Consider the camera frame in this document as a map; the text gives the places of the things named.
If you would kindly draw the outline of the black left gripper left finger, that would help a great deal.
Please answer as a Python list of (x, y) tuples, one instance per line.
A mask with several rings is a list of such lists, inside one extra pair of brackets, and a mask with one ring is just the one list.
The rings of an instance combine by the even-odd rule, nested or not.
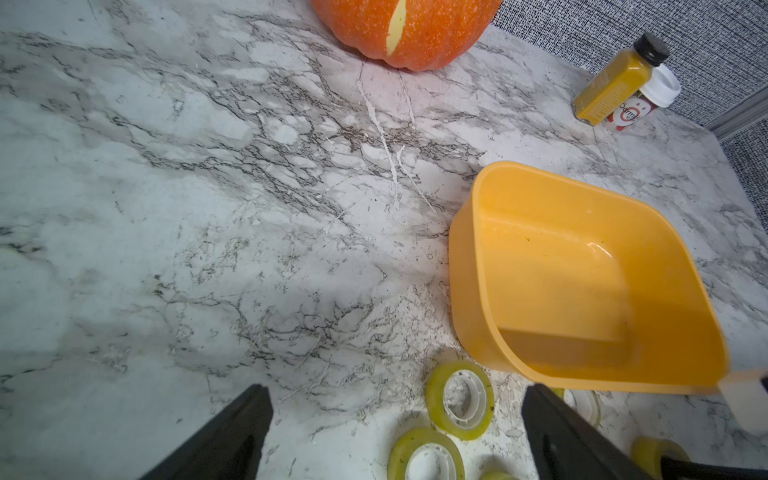
[(273, 418), (267, 387), (254, 384), (145, 479), (254, 479)]

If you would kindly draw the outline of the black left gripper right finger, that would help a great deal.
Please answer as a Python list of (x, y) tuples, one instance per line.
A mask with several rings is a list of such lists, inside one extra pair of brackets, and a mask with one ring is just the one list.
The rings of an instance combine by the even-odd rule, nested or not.
[(526, 389), (521, 415), (540, 479), (649, 477), (543, 384)]

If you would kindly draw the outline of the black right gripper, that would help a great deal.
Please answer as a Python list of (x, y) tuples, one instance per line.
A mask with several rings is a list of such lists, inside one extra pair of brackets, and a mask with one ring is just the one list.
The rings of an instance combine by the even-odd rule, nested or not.
[(663, 479), (768, 480), (767, 470), (714, 466), (670, 457), (663, 457), (660, 465)]

